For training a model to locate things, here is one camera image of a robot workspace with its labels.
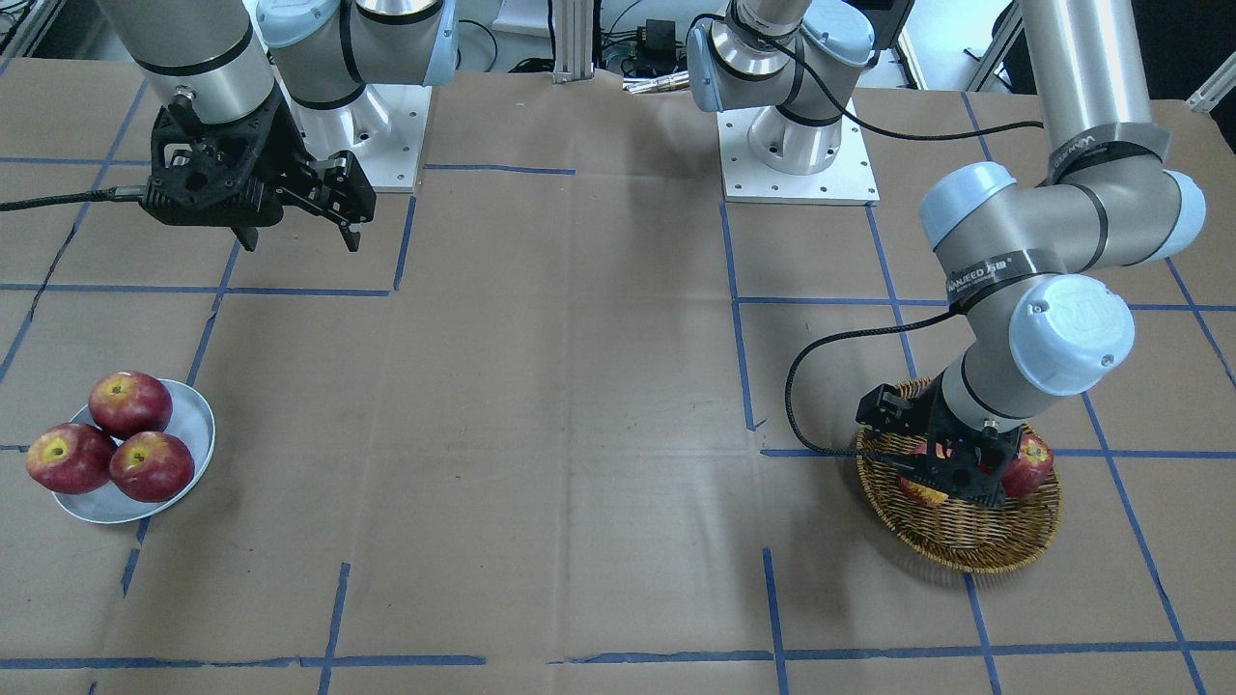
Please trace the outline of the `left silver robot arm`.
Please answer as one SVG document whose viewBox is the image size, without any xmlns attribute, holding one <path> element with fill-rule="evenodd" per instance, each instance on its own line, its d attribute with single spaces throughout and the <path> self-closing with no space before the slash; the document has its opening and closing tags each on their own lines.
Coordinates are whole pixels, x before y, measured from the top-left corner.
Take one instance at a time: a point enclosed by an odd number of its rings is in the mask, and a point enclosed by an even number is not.
<svg viewBox="0 0 1236 695">
<path fill-rule="evenodd" d="M 1085 275 L 1153 263 L 1201 232 L 1204 194 L 1166 169 L 1169 132 L 1149 110 L 1130 1 L 1023 1 L 1025 35 L 1051 143 L 1039 185 L 1018 185 L 994 162 L 937 181 L 920 216 L 949 309 L 906 326 L 839 333 L 808 344 L 784 387 L 789 427 L 803 448 L 884 463 L 904 479 L 985 507 L 1005 502 L 1002 476 L 1023 444 L 1023 423 L 1090 390 L 1130 355 L 1126 302 Z M 843 98 L 868 62 L 870 25 L 840 1 L 729 1 L 700 14 L 686 33 L 688 79 L 701 110 L 772 108 L 786 135 L 836 131 L 849 119 L 869 132 L 946 141 L 1032 127 L 1014 122 L 963 134 L 917 135 L 861 122 Z M 927 328 L 967 317 L 974 343 L 921 396 L 880 385 L 861 397 L 870 432 L 921 438 L 925 453 L 857 453 L 811 441 L 792 388 L 816 348 L 857 336 Z"/>
</svg>

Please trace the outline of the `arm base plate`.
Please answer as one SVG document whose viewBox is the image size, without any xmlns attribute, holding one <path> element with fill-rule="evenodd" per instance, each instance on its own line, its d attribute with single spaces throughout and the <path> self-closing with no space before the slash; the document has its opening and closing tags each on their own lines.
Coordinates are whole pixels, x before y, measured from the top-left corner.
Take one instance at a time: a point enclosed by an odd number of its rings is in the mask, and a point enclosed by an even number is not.
<svg viewBox="0 0 1236 695">
<path fill-rule="evenodd" d="M 716 114 L 726 202 L 865 207 L 880 202 L 868 150 L 845 116 L 813 127 L 777 108 Z"/>
<path fill-rule="evenodd" d="M 366 85 L 344 106 L 311 109 L 292 101 L 290 111 L 316 160 L 349 150 L 376 192 L 415 189 L 433 87 Z"/>
</svg>

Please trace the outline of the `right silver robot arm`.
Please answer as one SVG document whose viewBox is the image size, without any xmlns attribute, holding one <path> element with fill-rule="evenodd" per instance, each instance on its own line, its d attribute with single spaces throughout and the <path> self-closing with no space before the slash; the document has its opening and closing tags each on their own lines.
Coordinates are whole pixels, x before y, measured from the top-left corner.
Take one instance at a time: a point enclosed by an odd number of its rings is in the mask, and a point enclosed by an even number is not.
<svg viewBox="0 0 1236 695">
<path fill-rule="evenodd" d="M 452 1 L 101 1 L 159 111 L 135 193 L 168 226 L 227 228 L 255 250 L 287 207 L 350 251 L 375 219 L 367 163 L 396 136 L 377 85 L 455 70 Z"/>
</svg>

